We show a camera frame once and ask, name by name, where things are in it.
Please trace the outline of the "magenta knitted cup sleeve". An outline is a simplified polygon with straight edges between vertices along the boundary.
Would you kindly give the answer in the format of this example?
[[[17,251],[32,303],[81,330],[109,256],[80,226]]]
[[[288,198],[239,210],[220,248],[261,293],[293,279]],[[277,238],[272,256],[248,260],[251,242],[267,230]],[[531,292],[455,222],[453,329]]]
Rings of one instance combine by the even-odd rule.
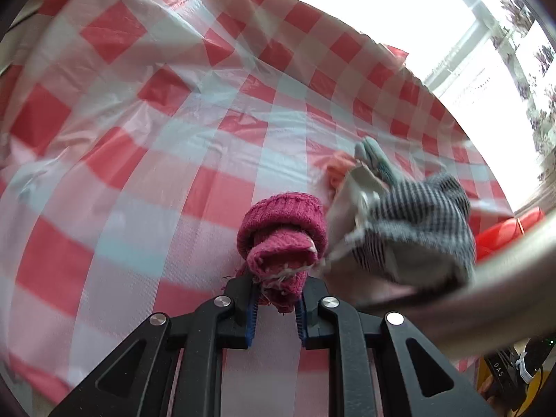
[[[261,304],[290,313],[327,244],[326,219],[317,197],[286,192],[262,199],[246,213],[237,233],[243,260],[237,275],[253,276],[261,287]]]

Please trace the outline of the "pink orange small sock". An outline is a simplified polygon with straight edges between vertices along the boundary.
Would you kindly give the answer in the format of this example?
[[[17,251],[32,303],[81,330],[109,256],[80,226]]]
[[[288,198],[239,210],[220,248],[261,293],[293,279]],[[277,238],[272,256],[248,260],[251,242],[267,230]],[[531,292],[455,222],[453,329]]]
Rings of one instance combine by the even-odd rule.
[[[343,151],[335,151],[326,163],[328,183],[336,193],[343,183],[346,175],[357,165],[356,159]]]

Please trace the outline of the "grey blue small sock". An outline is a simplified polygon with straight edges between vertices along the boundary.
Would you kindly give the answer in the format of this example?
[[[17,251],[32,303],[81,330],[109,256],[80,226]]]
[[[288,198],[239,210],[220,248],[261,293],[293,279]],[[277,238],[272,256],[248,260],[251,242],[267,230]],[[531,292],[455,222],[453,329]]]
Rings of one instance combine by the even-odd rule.
[[[390,162],[379,143],[371,137],[365,137],[354,148],[356,160],[364,163],[375,176],[388,186],[394,186],[407,180],[404,173]]]

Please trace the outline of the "silver steel thermos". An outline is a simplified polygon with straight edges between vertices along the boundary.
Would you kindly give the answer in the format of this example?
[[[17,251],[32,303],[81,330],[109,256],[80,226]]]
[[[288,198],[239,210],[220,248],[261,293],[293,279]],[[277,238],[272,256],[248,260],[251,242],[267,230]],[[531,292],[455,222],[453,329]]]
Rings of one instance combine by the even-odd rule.
[[[474,283],[429,300],[405,296],[359,309],[403,314],[453,359],[555,332],[555,214],[482,262]]]

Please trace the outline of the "red plastic thermos jug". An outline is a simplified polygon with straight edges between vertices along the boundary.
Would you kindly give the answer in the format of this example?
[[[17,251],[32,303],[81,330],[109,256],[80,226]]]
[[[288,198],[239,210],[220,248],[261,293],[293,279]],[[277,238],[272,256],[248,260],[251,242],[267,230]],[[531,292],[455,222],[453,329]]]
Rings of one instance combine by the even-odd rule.
[[[481,232],[475,237],[476,262],[480,263],[502,248],[512,244],[544,218],[543,210],[539,207],[533,207],[518,218],[506,219]]]

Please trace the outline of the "red white checkered tablecloth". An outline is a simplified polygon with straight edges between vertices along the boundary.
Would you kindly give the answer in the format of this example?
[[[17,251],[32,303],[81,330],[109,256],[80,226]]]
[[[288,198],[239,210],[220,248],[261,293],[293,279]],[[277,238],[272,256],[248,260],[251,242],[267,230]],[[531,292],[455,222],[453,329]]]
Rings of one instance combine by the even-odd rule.
[[[454,175],[483,231],[511,208],[446,107],[384,45],[297,0],[39,0],[1,79],[1,356],[58,402],[152,312],[239,268],[266,197],[329,203],[377,139]]]

